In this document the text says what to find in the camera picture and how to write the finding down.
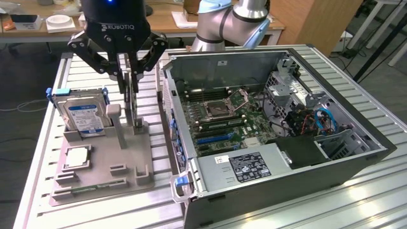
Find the robotic arm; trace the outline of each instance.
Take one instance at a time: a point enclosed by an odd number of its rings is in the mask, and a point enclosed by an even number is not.
[[[224,40],[253,49],[266,32],[269,0],[201,0],[192,51],[224,50]]]
[[[142,72],[152,70],[168,45],[164,35],[150,33],[144,1],[82,0],[81,8],[86,25],[84,31],[70,38],[68,47],[96,72],[108,73],[110,79],[117,80],[120,93],[129,87],[117,58],[117,54],[125,53],[130,66],[129,81],[136,93]],[[152,40],[152,47],[138,60],[136,52],[148,37]],[[108,59],[92,50],[90,41],[108,53]]]

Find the wooden desk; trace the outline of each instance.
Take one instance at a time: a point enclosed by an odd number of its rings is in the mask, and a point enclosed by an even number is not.
[[[53,10],[62,7],[58,5],[40,6],[34,0],[6,0],[8,2],[20,3],[22,9],[28,14],[37,14],[41,18],[52,16]],[[180,29],[172,19],[172,11],[182,11],[182,4],[173,3],[172,0],[146,0],[146,4],[153,9],[153,14],[146,17],[150,30],[165,33],[166,37],[194,37],[196,29]],[[24,43],[24,42],[60,42],[68,41],[72,34],[81,30],[78,26],[77,17],[73,18],[76,24],[76,31],[48,33],[45,22],[37,31],[18,31],[16,29],[2,31],[0,34],[0,42],[2,43]],[[269,25],[269,31],[265,33],[270,35],[268,44],[276,44],[280,37],[281,30],[285,26],[276,20]]]
[[[278,44],[312,44],[328,56],[361,0],[270,0],[270,14],[286,26]]]

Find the robotiq logo text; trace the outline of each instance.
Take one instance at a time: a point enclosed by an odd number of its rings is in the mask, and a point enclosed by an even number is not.
[[[133,25],[104,25],[101,24],[101,31],[105,30],[134,30]]]

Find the blue cable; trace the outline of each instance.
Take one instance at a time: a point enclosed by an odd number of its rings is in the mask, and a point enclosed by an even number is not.
[[[317,112],[318,112],[318,111],[322,111],[322,112],[325,112],[325,113],[328,114],[329,119],[330,119],[330,122],[333,123],[333,133],[336,133],[336,122],[334,122],[333,115],[332,115],[332,113],[329,112],[329,110],[325,109],[325,108],[322,108],[322,107],[318,108],[318,109],[316,109],[316,111],[314,111],[314,120],[316,120],[316,125],[317,125],[317,127],[318,127],[320,129],[324,128],[324,126],[321,125],[321,123],[320,123],[320,121],[318,121],[318,117],[317,117]]]

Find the motherboard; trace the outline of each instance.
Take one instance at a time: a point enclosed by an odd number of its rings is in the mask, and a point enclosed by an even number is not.
[[[181,105],[197,156],[260,146],[277,137],[258,94],[244,87],[184,91]]]

